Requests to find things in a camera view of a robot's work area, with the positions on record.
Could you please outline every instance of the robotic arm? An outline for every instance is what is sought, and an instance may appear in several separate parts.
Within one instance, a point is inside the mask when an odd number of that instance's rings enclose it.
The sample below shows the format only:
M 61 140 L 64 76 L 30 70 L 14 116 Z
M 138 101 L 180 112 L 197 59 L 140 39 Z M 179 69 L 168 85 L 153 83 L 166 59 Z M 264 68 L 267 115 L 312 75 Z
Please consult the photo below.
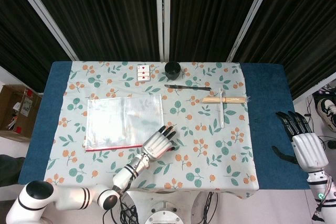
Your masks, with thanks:
M 112 189 L 99 184 L 78 188 L 59 187 L 44 181 L 30 182 L 8 212 L 7 224 L 45 223 L 40 218 L 51 202 L 55 203 L 58 210 L 86 209 L 93 201 L 105 210 L 113 208 L 120 196 L 130 188 L 132 181 L 149 167 L 149 162 L 158 160 L 173 148 L 170 139 L 176 132 L 168 135 L 172 128 L 161 127 L 143 144 L 142 153 L 114 176 Z
M 336 187 L 332 177 L 324 171 L 328 159 L 319 138 L 309 127 L 307 120 L 299 113 L 288 111 L 288 114 L 277 112 L 290 138 L 296 157 L 281 154 L 275 146 L 277 155 L 292 163 L 299 164 L 308 173 L 307 182 L 318 206 L 313 220 L 336 223 Z

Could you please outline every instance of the playing card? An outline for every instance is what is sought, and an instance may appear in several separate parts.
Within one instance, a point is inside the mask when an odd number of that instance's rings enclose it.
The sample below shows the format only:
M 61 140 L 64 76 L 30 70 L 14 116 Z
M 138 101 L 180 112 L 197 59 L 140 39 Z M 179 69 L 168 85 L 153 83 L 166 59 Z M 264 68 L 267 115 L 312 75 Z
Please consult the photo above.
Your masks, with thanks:
M 138 81 L 150 81 L 149 76 L 138 76 Z
M 149 65 L 138 65 L 138 72 L 149 72 Z
M 149 76 L 149 72 L 138 72 L 138 77 Z

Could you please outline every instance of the cable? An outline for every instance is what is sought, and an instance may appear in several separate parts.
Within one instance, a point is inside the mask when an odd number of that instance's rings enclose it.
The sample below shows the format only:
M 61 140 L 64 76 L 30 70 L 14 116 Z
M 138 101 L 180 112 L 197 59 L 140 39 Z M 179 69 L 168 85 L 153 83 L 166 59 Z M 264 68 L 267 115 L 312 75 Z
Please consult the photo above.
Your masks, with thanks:
M 308 124 L 311 120 L 311 125 L 312 125 L 312 129 L 313 129 L 313 132 L 314 132 L 314 120 L 311 116 L 311 108 L 310 108 L 310 104 L 312 103 L 312 101 L 313 101 L 313 96 L 312 95 L 310 95 L 309 97 L 306 98 L 307 115 L 309 117 Z
M 128 189 L 130 189 L 131 187 L 131 184 L 132 184 L 132 181 L 136 178 L 136 171 L 137 171 L 137 167 L 140 165 L 141 161 L 143 160 L 144 156 L 146 154 L 142 153 L 141 154 L 141 158 L 139 159 L 139 162 L 134 166 L 134 169 L 133 169 L 133 174 L 132 174 L 132 177 L 129 179 L 128 181 L 128 185 L 127 187 L 123 190 L 123 192 L 127 191 Z
M 323 197 L 323 199 L 321 200 L 321 203 L 317 206 L 317 208 L 316 208 L 316 211 L 317 212 L 321 212 L 321 210 L 322 210 L 322 207 L 323 207 L 323 204 L 324 204 L 324 202 L 326 201 L 326 198 L 327 198 L 327 196 L 328 196 L 328 194 L 329 194 L 329 192 L 330 192 L 330 189 L 331 189 L 331 185 L 332 185 L 332 177 L 328 174 L 328 173 L 326 173 L 326 172 L 324 172 L 324 174 L 327 176 L 327 185 L 326 185 L 326 189 L 324 190 L 324 197 Z
M 135 205 L 128 207 L 125 203 L 120 201 L 120 222 L 122 224 L 139 224 L 138 212 Z
M 104 217 L 105 217 L 107 212 L 108 212 L 108 210 L 103 214 L 103 224 L 105 224 Z
M 323 91 L 336 91 L 336 87 L 332 87 L 329 84 L 325 85 L 324 87 L 321 88 Z
M 329 142 L 332 142 L 332 143 L 334 143 L 334 142 L 336 142 L 336 138 L 335 137 L 332 137 L 332 136 L 317 136 L 320 140 L 321 140 L 321 144 L 323 145 L 323 149 L 325 150 L 325 143 L 329 143 Z M 330 140 L 323 140 L 321 137 L 329 137 L 329 138 L 331 138 Z
M 202 220 L 197 223 L 197 224 L 201 224 L 203 222 L 203 224 L 209 224 L 210 221 L 212 220 L 213 216 L 215 215 L 215 212 L 216 212 L 216 209 L 217 209 L 217 205 L 218 205 L 218 193 L 216 193 L 216 205 L 215 205 L 215 209 L 214 209 L 214 212 L 213 214 L 211 215 L 211 218 L 209 220 L 209 222 L 207 222 L 207 215 L 208 215 L 208 212 L 209 212 L 209 209 L 210 209 L 210 205 L 211 205 L 211 200 L 212 200 L 212 196 L 213 196 L 213 192 L 211 191 L 207 198 L 206 198 L 206 202 L 205 202 L 205 206 L 204 206 L 204 210 L 203 210 L 203 218 Z
M 118 223 L 115 221 L 115 219 L 114 219 L 113 212 L 112 212 L 112 208 L 110 209 L 110 212 L 111 212 L 111 218 L 112 218 L 114 224 L 118 224 Z

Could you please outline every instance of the knife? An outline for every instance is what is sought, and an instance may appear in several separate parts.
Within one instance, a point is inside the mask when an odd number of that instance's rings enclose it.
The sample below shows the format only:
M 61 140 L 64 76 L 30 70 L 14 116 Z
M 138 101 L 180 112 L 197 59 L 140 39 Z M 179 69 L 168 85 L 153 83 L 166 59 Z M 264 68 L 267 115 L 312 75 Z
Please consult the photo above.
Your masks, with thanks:
M 193 90 L 206 90 L 206 91 L 211 91 L 211 88 L 209 87 L 191 87 L 191 86 L 181 86 L 181 85 L 164 85 L 166 88 L 171 88 L 171 89 L 193 89 Z

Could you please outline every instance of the floral tablecloth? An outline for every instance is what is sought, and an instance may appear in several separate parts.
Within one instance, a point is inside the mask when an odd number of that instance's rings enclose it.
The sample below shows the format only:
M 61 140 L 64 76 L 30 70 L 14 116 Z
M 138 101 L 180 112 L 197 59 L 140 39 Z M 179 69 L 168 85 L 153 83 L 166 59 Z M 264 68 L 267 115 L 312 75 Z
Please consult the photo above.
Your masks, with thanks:
M 137 65 L 150 65 L 151 81 L 137 82 Z M 247 104 L 202 104 L 206 96 L 246 96 L 238 63 L 181 62 L 175 81 L 163 62 L 72 63 L 45 180 L 57 185 L 112 186 L 112 178 L 140 148 L 86 152 L 87 101 L 144 94 L 162 95 L 164 122 L 173 125 L 175 150 L 151 163 L 131 190 L 216 190 L 246 198 L 258 190 Z M 212 91 L 174 90 L 165 84 L 211 87 Z

